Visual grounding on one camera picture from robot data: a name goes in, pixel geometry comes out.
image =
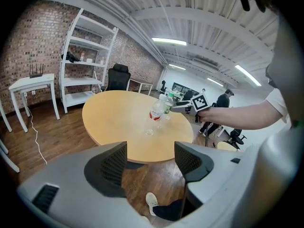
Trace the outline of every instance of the white shelving unit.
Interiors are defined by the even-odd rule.
[[[105,83],[105,73],[106,73],[106,69],[108,67],[108,62],[109,62],[109,58],[110,58],[110,54],[112,51],[112,47],[118,32],[118,29],[116,27],[114,27],[114,29],[110,29],[106,26],[104,26],[101,23],[98,23],[97,21],[90,19],[86,16],[82,15],[82,12],[84,10],[81,9],[79,11],[79,13],[77,14],[76,18],[73,20],[67,36],[66,36],[66,41],[65,44],[63,46],[63,50],[62,50],[62,54],[63,54],[63,59],[61,60],[61,64],[60,64],[60,97],[61,97],[61,102],[63,103],[64,109],[65,109],[65,113],[67,113],[67,108],[69,106],[73,106],[73,105],[78,105],[78,104],[82,104],[85,103],[87,101],[88,98],[92,97],[94,95],[93,91],[85,91],[85,92],[79,92],[79,93],[73,93],[73,94],[65,94],[65,87],[68,86],[82,86],[82,85],[98,85],[100,88],[100,85],[104,85]],[[110,47],[105,47],[101,44],[89,41],[87,39],[82,39],[82,38],[78,38],[75,36],[72,36],[74,29],[81,29],[90,33],[93,33],[95,35],[98,35],[100,37],[104,37],[107,35],[112,34],[112,41],[110,43]],[[95,50],[97,51],[97,57],[99,54],[100,50],[105,50],[107,51],[107,57],[105,60],[104,64],[99,64],[96,62],[74,62],[71,63],[70,61],[66,60],[67,57],[67,50],[69,45],[75,45],[75,46],[79,46],[82,48],[88,48],[91,50]],[[74,65],[86,65],[86,66],[92,66],[94,67],[94,71],[93,71],[93,75],[92,77],[81,77],[81,78],[74,78],[74,77],[68,77],[65,78],[65,68],[66,65],[70,65],[71,64]],[[104,73],[103,73],[103,78],[101,80],[97,79],[96,73],[95,73],[95,69],[96,67],[102,67],[104,69]]]

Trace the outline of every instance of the bottle on shelf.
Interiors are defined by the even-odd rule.
[[[101,60],[100,60],[100,64],[101,64],[101,65],[104,64],[104,60],[105,60],[105,57],[102,57]]]
[[[147,135],[153,135],[159,127],[160,119],[165,111],[165,101],[167,96],[161,94],[159,99],[152,105],[146,121],[144,131]]]
[[[85,58],[85,51],[82,51],[81,52],[81,56],[80,56],[80,61],[84,61],[84,58]]]

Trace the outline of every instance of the table leg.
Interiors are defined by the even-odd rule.
[[[142,85],[143,85],[143,84],[141,84],[141,85],[139,86],[138,93],[140,93],[140,92],[141,92],[141,90],[142,90]]]
[[[15,171],[15,172],[20,172],[20,169],[17,165],[14,164],[14,162],[12,162],[9,157],[7,157],[6,153],[2,150],[3,147],[7,150],[7,148],[4,146],[4,144],[2,143],[2,141],[0,140],[0,155],[2,156],[2,158],[4,159],[4,161]]]
[[[219,132],[219,134],[218,134],[218,137],[220,137],[221,136],[221,134],[224,132],[224,130],[225,130],[225,128],[222,126],[222,130]]]
[[[144,164],[139,164],[139,163],[134,163],[131,161],[127,161],[127,165],[126,165],[126,169],[130,169],[130,170],[135,170],[138,169],[140,167],[144,166]]]
[[[153,86],[153,85],[151,85],[151,87],[150,87],[150,90],[149,90],[149,93],[148,93],[148,95],[150,95],[150,93],[151,93],[151,90],[152,90],[152,86]]]
[[[21,99],[22,99],[22,102],[23,102],[25,111],[26,111],[27,115],[30,116],[30,114],[29,114],[29,109],[28,109],[28,105],[27,105],[27,101],[25,100],[24,93],[20,93],[20,94],[21,94]]]
[[[2,116],[2,118],[4,120],[4,123],[5,123],[6,127],[11,132],[11,127],[10,127],[10,124],[9,124],[7,118],[6,118],[5,112],[3,110],[3,106],[2,106],[1,100],[0,100],[0,113],[1,113],[1,116]]]
[[[128,89],[129,89],[129,84],[130,84],[130,80],[128,81],[128,85],[127,85],[126,91],[128,91]]]
[[[57,120],[59,120],[60,117],[59,117],[59,114],[58,114],[58,109],[57,109],[57,104],[56,104],[54,81],[51,82],[51,94],[52,94],[52,100],[53,100],[53,106],[54,106],[56,118],[57,118]]]
[[[28,132],[28,128],[26,127],[26,125],[25,125],[25,123],[24,123],[24,121],[22,119],[22,116],[21,116],[20,110],[18,108],[18,104],[17,104],[16,98],[15,98],[15,95],[14,95],[14,91],[10,92],[10,96],[11,96],[11,100],[12,100],[14,108],[15,108],[15,112],[16,112],[17,117],[19,119],[19,122],[21,123],[21,126],[22,126],[23,130],[27,133]]]
[[[2,142],[1,139],[0,139],[0,147],[4,151],[4,153],[6,153],[6,154],[9,153],[9,150],[5,147],[5,145],[4,145],[4,143]]]

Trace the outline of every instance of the vent grille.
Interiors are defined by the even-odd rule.
[[[33,204],[42,212],[47,213],[58,192],[59,188],[45,185],[34,198]]]
[[[197,59],[197,58],[194,58],[192,62],[194,65],[196,65],[196,66],[200,67],[201,69],[204,69],[210,73],[216,73],[219,71],[219,69],[215,65],[212,65],[208,62],[205,62],[205,61]]]

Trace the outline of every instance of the black office chair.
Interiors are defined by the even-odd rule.
[[[165,94],[166,93],[166,88],[167,88],[167,87],[165,87],[166,81],[162,80],[161,83],[162,83],[161,94]]]
[[[237,143],[243,145],[244,144],[243,139],[244,138],[246,139],[246,137],[244,135],[242,138],[239,137],[241,135],[241,132],[242,132],[242,129],[232,130],[230,133],[230,139],[225,142],[231,144],[233,147],[235,147],[236,149],[239,150]]]
[[[188,101],[188,100],[190,100],[191,98],[193,97],[193,93],[192,93],[192,90],[188,90],[187,92],[186,92],[186,94],[184,95],[184,97],[183,97],[183,101]]]
[[[108,71],[109,82],[106,91],[109,90],[126,90],[131,74],[126,65],[115,63],[113,68]]]

